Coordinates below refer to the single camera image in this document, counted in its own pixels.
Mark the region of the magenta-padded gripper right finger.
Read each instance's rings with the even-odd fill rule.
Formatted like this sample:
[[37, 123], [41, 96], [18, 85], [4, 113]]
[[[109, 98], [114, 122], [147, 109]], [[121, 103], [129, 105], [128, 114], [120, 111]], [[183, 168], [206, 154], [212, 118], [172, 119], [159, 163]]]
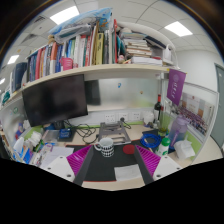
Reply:
[[135, 146], [134, 156], [145, 184], [152, 183], [182, 169], [169, 156], [160, 157], [139, 145]]

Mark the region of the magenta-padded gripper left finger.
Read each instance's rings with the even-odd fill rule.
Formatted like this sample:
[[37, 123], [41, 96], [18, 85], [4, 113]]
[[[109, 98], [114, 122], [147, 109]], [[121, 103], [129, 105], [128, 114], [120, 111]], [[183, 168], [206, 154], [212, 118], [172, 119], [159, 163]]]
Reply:
[[67, 157], [58, 156], [45, 167], [45, 170], [81, 186], [85, 180], [93, 154], [93, 147], [89, 145]]

